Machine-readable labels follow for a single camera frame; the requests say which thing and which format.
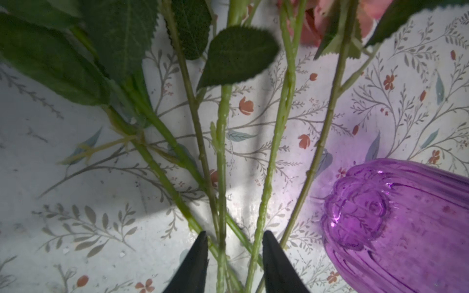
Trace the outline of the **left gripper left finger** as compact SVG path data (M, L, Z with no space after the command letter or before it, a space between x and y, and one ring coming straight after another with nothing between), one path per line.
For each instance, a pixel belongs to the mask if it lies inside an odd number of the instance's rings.
M202 231L163 293L204 293L208 262L208 237Z

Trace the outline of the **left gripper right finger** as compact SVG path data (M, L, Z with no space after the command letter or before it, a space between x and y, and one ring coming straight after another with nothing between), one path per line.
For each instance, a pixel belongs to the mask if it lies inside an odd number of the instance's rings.
M263 266L267 293L309 293L271 231L263 235Z

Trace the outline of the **blue purple glass vase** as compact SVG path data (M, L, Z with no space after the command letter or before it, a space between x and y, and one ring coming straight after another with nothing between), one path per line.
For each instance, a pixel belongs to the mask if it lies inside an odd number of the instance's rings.
M359 293L469 290L469 180L412 161L352 167L324 203L324 248Z

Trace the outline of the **peach spray rose stem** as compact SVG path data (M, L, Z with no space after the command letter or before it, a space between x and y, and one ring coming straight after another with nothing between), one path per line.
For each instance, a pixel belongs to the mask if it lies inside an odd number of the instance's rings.
M261 233L265 227L267 204L272 194L272 180L276 169L277 152L280 147L283 132L287 124L291 104L293 102L296 86L296 66L294 59L298 52L299 37L302 28L302 9L306 1L300 1L300 11L294 17L290 17L292 9L290 1L282 1L280 8L280 27L285 53L288 59L288 69L285 73L282 94L278 104L276 124L272 138L272 147L267 166L261 203L258 210L255 238L253 243L248 243L246 249L250 251L250 261L247 278L244 286L240 287L243 293L252 290L255 271L260 257ZM245 17L247 1L230 1L227 17L227 26L217 33L211 41L208 49L208 58L205 64L198 89L207 87L221 87L221 101L217 110L217 121L211 125L212 145L216 150L218 182L218 242L219 242L219 267L217 273L217 289L224 290L223 278L229 273L227 261L227 228L230 227L227 208L227 160L225 153L225 135L227 133L228 112L230 99L233 93L233 85L256 77L267 69L276 58L280 46L275 37L265 29L252 27L252 17Z

